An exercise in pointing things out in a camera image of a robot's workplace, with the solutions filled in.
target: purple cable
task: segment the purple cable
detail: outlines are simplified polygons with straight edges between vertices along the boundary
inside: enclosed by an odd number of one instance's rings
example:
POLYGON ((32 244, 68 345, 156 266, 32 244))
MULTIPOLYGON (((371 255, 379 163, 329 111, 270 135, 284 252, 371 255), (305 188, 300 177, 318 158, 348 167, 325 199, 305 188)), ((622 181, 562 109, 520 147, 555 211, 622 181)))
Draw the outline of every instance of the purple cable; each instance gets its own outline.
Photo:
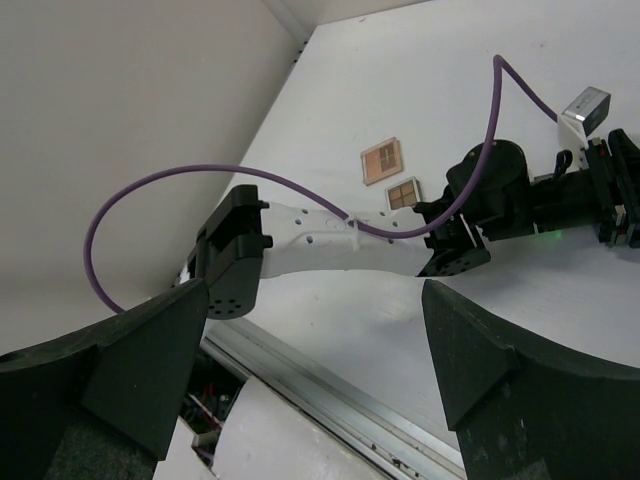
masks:
MULTIPOLYGON (((527 85, 524 79, 518 75, 518 73, 509 65, 509 63, 502 58, 500 55, 496 55, 493 57, 493 97, 491 99, 491 112, 489 114, 489 121, 487 124, 487 132, 485 134, 484 143, 482 145, 482 150, 480 151, 480 155, 478 156, 478 162, 476 163, 476 167, 469 177, 469 181, 460 192, 460 195, 453 201, 453 203, 449 206, 447 210, 445 210, 442 215, 437 217, 435 220, 431 221, 424 227, 405 231, 405 232, 391 232, 388 230, 383 230, 380 228, 372 227, 371 225, 367 225, 365 223, 358 222, 358 229, 371 234, 377 237, 388 238, 388 239, 406 239, 419 237, 422 235, 426 235, 427 233, 441 227, 444 225, 452 215, 457 213, 457 211, 462 207, 464 202, 467 201, 469 196, 473 193, 473 190, 478 185, 480 180, 482 179, 482 173, 486 167, 487 161, 489 160, 489 154, 491 153, 491 146, 493 143, 493 139, 496 135, 496 128, 498 126, 498 115, 500 113, 500 100, 502 97, 502 70, 507 72, 511 78, 518 84, 518 86, 527 94, 527 96, 554 122, 557 122, 557 115, 553 112, 553 110, 545 104, 540 97, 538 97, 533 90, 527 85)), ((122 190, 114 194, 109 200, 106 201, 100 210, 96 213, 95 217, 91 221, 89 225, 89 229, 87 230, 87 235, 84 241, 84 268, 89 280, 89 284, 91 288, 96 292, 100 300, 104 302, 107 307, 113 310, 115 313, 121 313, 124 309, 115 303, 111 297, 105 292, 98 280, 96 275, 95 268, 93 266, 93 241, 96 236, 96 232, 98 230, 98 226, 102 219, 107 214, 107 212, 120 200, 129 195, 130 193, 136 191, 137 189, 155 182, 157 180, 161 180, 163 178, 172 177, 174 175, 181 175, 183 173, 194 173, 194 172, 230 172, 230 173, 242 173, 245 175, 253 175, 255 177, 264 178, 266 180, 271 180, 272 182, 279 183, 285 187, 288 187, 296 192, 308 197, 313 200, 317 204, 321 205, 325 209, 329 210, 331 213, 336 215, 342 220, 346 220, 349 218, 349 214, 342 210, 337 205, 331 203, 326 198, 318 195, 317 193, 312 192, 311 190, 303 187, 302 185, 298 185, 297 183, 288 180, 284 177, 276 175, 274 173, 265 172, 263 170, 258 170, 250 167, 242 167, 235 165, 216 165, 216 164, 201 164, 201 165, 186 165, 184 167, 175 167, 167 170, 162 170, 160 172, 153 173, 147 177, 141 178, 140 180, 132 183, 124 187, 122 190)))
POLYGON ((196 447, 195 451, 198 452, 200 455, 202 455, 207 460, 209 460, 211 462, 211 465, 213 465, 213 454, 212 453, 209 453, 204 448, 200 448, 200 447, 196 447))

